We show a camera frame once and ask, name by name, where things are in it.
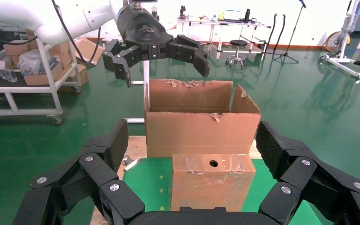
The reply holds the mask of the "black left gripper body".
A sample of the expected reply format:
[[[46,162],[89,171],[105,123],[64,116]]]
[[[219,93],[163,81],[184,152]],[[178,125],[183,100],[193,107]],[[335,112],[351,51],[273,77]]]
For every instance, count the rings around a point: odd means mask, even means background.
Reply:
[[[126,47],[138,48],[134,59],[137,61],[158,60],[168,57],[168,44],[173,36],[146,9],[127,6],[117,19],[117,27]]]

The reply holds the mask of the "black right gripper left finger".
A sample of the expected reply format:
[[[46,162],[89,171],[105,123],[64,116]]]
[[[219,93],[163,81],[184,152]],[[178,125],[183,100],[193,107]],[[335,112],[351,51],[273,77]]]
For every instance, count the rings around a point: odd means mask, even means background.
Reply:
[[[108,134],[89,139],[74,157],[33,178],[13,223],[61,225],[80,201],[91,198],[109,224],[130,224],[145,205],[118,176],[128,138],[128,123],[121,119]]]

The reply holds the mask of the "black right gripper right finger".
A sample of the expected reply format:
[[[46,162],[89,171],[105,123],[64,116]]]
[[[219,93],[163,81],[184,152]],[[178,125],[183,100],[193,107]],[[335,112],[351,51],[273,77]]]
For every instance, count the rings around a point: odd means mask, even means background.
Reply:
[[[287,225],[307,201],[335,225],[360,225],[360,179],[323,162],[304,142],[282,136],[268,121],[258,124],[256,147],[277,181],[259,213]]]

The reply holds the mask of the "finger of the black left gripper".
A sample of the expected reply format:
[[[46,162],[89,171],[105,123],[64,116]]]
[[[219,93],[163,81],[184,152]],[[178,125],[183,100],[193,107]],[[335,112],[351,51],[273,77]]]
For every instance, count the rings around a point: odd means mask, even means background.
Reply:
[[[132,86],[130,68],[142,60],[142,50],[138,45],[127,46],[118,39],[105,45],[103,62],[106,70],[115,73],[115,78],[124,80],[128,88]]]
[[[207,77],[210,72],[208,54],[204,45],[184,35],[178,35],[167,44],[167,57],[190,63],[202,77]]]

